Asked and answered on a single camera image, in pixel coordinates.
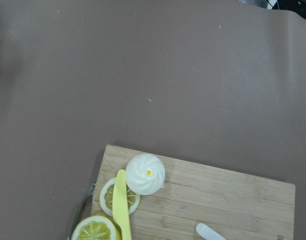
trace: white swirled object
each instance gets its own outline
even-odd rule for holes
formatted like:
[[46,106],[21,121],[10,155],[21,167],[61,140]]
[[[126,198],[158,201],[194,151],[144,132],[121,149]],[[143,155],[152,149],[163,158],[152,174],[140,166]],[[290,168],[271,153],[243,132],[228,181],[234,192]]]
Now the white swirled object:
[[165,168],[153,154],[142,153],[133,157],[126,167],[126,183],[140,195],[150,195],[164,187]]

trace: brown tabletop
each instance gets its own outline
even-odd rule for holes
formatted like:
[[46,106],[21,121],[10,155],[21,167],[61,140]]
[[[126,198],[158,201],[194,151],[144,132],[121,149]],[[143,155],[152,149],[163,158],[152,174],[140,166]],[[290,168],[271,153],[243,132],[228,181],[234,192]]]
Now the brown tabletop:
[[0,239],[66,239],[107,144],[295,184],[306,239],[306,20],[0,0]]

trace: yellow knife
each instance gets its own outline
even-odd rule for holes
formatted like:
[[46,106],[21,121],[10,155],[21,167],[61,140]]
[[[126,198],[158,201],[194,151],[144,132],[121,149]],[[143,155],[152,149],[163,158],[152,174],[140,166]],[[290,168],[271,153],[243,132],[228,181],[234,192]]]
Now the yellow knife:
[[125,170],[118,171],[113,190],[113,219],[122,230],[122,240],[132,240],[129,224]]

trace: cutting board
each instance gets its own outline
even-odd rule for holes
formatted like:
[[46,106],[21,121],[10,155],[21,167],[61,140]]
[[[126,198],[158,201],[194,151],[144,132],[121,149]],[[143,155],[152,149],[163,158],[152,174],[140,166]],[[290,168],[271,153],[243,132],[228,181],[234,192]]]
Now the cutting board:
[[[102,187],[140,153],[106,147],[92,215],[107,216],[99,204]],[[165,188],[141,196],[130,216],[134,240],[201,240],[195,232],[198,223],[207,224],[227,240],[293,240],[295,185],[156,156],[165,166]]]

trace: wooden cutting board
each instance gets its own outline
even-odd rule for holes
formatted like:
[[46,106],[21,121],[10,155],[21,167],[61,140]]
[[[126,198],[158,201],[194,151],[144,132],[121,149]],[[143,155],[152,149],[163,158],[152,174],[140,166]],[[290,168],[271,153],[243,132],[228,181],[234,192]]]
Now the wooden cutting board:
[[[102,187],[140,153],[106,147],[92,215],[107,216],[99,204]],[[195,232],[198,223],[207,224],[227,240],[293,240],[295,185],[156,156],[165,166],[165,188],[141,196],[130,216],[134,240],[201,240]]]

